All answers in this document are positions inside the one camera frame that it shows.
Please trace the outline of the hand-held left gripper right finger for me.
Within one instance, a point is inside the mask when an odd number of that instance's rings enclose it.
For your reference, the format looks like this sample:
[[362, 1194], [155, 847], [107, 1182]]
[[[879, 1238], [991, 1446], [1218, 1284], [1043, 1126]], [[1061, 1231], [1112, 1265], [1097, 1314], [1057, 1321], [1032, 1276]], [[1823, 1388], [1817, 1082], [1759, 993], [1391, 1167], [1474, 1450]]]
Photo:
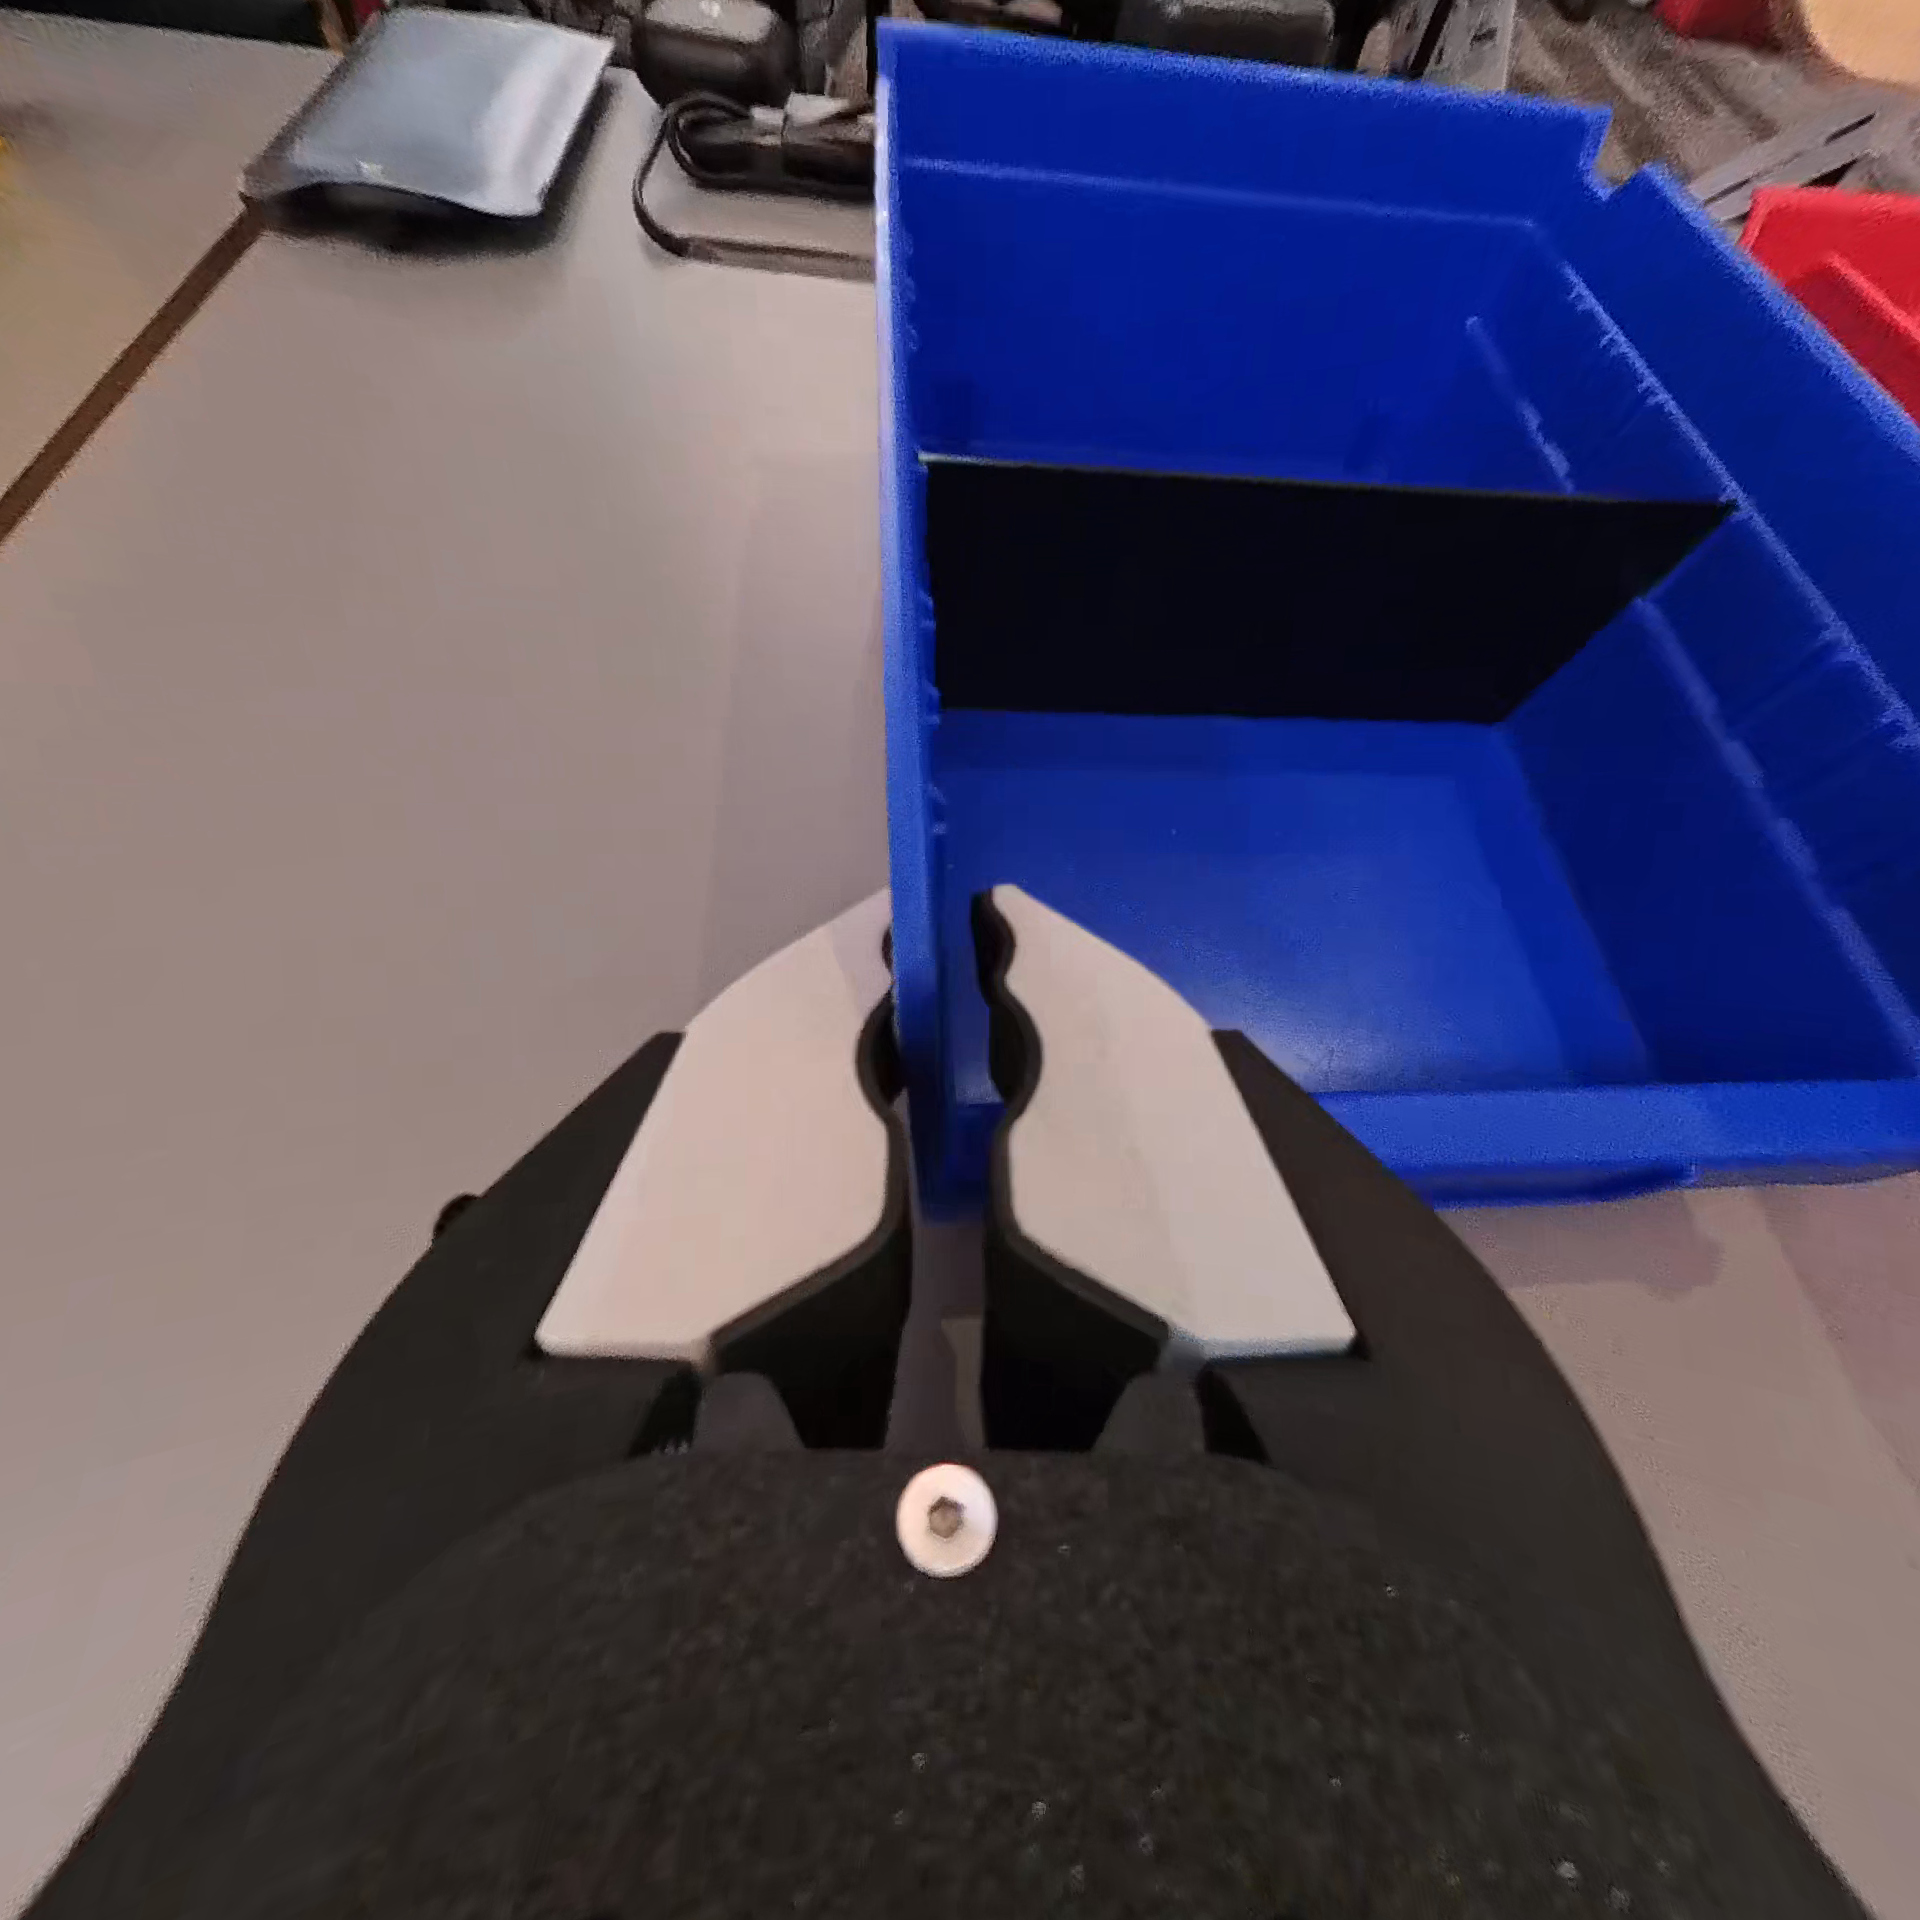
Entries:
[[1087, 1450], [1137, 1380], [1357, 1353], [1213, 1026], [1012, 882], [971, 903], [1000, 1093], [983, 1213], [987, 1444]]

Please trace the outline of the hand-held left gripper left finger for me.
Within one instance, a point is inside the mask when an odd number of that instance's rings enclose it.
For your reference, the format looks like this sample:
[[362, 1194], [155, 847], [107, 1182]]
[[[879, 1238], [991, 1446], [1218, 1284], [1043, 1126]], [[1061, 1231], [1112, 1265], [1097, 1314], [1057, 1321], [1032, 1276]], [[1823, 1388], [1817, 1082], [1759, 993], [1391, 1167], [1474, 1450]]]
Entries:
[[671, 1034], [539, 1354], [759, 1375], [804, 1446], [885, 1444], [914, 1238], [891, 922], [879, 888]]

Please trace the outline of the blue plastic bin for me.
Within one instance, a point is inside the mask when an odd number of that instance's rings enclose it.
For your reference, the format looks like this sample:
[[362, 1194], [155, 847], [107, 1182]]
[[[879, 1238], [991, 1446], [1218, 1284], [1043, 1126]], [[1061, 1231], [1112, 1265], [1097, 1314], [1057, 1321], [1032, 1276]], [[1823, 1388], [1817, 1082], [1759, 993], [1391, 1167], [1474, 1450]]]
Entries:
[[[1447, 1207], [1915, 1169], [1915, 424], [1601, 111], [881, 33], [896, 1018], [933, 1205], [1012, 882]], [[960, 710], [925, 457], [1731, 518], [1491, 727]]]

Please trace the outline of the red plastic bin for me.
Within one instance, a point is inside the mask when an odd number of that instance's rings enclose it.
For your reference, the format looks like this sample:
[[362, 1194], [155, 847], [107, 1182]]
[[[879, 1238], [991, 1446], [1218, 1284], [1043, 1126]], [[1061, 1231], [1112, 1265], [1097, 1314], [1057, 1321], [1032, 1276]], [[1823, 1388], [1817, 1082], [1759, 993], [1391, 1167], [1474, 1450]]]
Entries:
[[1919, 417], [1919, 196], [1765, 185], [1743, 248]]

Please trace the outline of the black bin divider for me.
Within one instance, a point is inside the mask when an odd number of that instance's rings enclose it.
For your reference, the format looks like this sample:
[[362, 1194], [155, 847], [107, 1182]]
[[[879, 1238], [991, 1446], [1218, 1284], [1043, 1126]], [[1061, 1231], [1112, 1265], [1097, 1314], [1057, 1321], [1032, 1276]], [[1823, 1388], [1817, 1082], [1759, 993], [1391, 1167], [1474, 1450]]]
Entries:
[[1592, 495], [929, 455], [952, 709], [1491, 727], [1733, 514]]

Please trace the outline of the dark blue pouch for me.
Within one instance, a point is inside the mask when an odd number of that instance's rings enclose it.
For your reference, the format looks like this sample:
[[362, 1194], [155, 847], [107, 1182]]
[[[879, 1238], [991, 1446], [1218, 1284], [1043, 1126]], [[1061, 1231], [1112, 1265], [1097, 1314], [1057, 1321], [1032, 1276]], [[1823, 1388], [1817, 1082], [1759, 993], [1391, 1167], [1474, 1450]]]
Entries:
[[613, 63], [537, 16], [395, 7], [253, 156], [252, 208], [539, 222]]

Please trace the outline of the black power adapter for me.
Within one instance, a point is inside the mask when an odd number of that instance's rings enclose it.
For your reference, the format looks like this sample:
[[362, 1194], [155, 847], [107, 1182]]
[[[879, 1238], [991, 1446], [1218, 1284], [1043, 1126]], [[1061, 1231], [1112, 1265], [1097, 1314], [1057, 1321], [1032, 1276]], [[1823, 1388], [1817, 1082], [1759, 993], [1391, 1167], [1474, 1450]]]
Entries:
[[632, 25], [632, 68], [661, 104], [691, 94], [781, 104], [800, 84], [800, 46], [763, 1], [648, 1]]

